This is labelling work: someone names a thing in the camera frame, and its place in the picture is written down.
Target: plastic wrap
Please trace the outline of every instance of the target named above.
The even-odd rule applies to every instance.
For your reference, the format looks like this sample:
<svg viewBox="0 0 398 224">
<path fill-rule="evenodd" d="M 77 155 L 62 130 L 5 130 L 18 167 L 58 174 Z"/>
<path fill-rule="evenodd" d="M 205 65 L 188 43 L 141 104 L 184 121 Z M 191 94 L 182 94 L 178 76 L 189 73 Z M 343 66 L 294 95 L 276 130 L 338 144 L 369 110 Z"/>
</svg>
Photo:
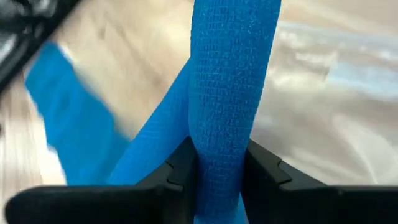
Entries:
<svg viewBox="0 0 398 224">
<path fill-rule="evenodd" d="M 253 140 L 327 184 L 398 184 L 396 4 L 283 1 Z M 188 58 L 192 6 L 87 1 L 56 36 L 131 138 Z"/>
<path fill-rule="evenodd" d="M 280 22 L 253 140 L 328 184 L 398 184 L 397 50 Z"/>
</svg>

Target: black plastic object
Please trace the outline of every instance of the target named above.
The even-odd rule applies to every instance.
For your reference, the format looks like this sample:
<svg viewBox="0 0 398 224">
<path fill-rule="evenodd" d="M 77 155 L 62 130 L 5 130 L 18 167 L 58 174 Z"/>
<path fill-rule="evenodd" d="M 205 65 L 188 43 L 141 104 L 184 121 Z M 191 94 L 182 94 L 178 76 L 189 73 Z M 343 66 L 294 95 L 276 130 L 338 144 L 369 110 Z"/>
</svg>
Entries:
<svg viewBox="0 0 398 224">
<path fill-rule="evenodd" d="M 197 154 L 186 138 L 135 186 L 36 187 L 6 205 L 8 224 L 193 223 Z"/>
<path fill-rule="evenodd" d="M 5 1 L 19 4 L 23 8 L 23 13 L 0 17 L 0 32 L 10 36 L 16 35 L 16 43 L 12 50 L 4 60 L 0 61 L 0 92 L 8 86 L 44 41 L 80 2 L 80 0 L 49 0 L 55 9 L 48 15 L 33 11 L 34 4 L 38 4 L 38 0 Z"/>
<path fill-rule="evenodd" d="M 253 141 L 241 193 L 250 224 L 398 223 L 398 187 L 327 186 Z"/>
</svg>

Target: textured fabric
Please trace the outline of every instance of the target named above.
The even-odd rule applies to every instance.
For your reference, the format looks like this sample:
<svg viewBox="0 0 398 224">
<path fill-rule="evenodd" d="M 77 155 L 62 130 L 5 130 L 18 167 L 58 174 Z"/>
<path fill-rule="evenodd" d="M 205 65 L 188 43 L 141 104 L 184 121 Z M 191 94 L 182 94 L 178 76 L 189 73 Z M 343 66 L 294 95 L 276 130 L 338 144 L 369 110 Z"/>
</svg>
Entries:
<svg viewBox="0 0 398 224">
<path fill-rule="evenodd" d="M 115 143 L 120 136 L 111 127 L 112 118 L 78 86 L 66 60 L 54 62 L 41 54 L 35 65 L 39 68 L 30 73 L 32 81 L 28 80 L 27 87 L 44 116 L 49 144 L 57 148 L 68 183 L 135 184 L 190 134 L 200 171 L 195 223 L 244 223 L 241 200 L 238 204 L 244 151 L 261 97 L 279 8 L 280 0 L 195 1 L 191 58 L 128 147 Z M 39 65 L 45 63 L 52 71 L 44 73 L 52 76 L 42 77 L 45 69 Z M 52 96 L 44 96 L 44 90 Z M 83 105 L 79 95 L 93 106 Z M 103 123 L 90 123 L 86 121 L 90 118 L 81 118 L 85 114 Z M 97 134 L 108 139 L 102 140 L 105 144 L 93 142 L 99 139 Z M 69 135 L 75 140 L 62 140 Z M 115 159 L 105 161 L 107 156 L 119 157 L 116 166 Z M 72 165 L 72 160 L 81 162 Z M 111 166 L 115 167 L 109 175 Z"/>
<path fill-rule="evenodd" d="M 69 185 L 105 184 L 128 140 L 110 112 L 76 79 L 55 44 L 45 44 L 25 82 L 44 118 L 47 143 L 60 158 Z"/>
</svg>

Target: clear plastic bag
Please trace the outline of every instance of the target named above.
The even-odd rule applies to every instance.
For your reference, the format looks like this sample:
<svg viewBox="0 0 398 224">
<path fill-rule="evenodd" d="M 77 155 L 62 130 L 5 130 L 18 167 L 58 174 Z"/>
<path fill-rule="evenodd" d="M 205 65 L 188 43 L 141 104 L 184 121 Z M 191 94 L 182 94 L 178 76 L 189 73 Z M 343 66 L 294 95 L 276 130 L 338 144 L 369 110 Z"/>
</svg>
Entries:
<svg viewBox="0 0 398 224">
<path fill-rule="evenodd" d="M 398 36 L 395 0 L 283 0 L 281 21 L 357 34 Z"/>
<path fill-rule="evenodd" d="M 253 140 L 328 184 L 398 184 L 398 43 L 280 22 Z"/>
</svg>

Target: wooden floor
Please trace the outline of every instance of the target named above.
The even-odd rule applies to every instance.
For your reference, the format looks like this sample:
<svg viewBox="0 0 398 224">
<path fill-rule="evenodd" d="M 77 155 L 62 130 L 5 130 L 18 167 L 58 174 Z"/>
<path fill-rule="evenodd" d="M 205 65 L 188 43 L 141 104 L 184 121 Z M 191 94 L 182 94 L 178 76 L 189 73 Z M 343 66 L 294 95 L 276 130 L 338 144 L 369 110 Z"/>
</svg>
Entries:
<svg viewBox="0 0 398 224">
<path fill-rule="evenodd" d="M 281 20 L 368 32 L 292 2 L 284 1 Z M 189 56 L 192 7 L 193 0 L 83 1 L 54 37 L 82 82 L 104 100 L 130 138 Z M 0 204 L 33 185 L 63 184 L 22 75 L 3 93 L 0 106 Z"/>
</svg>

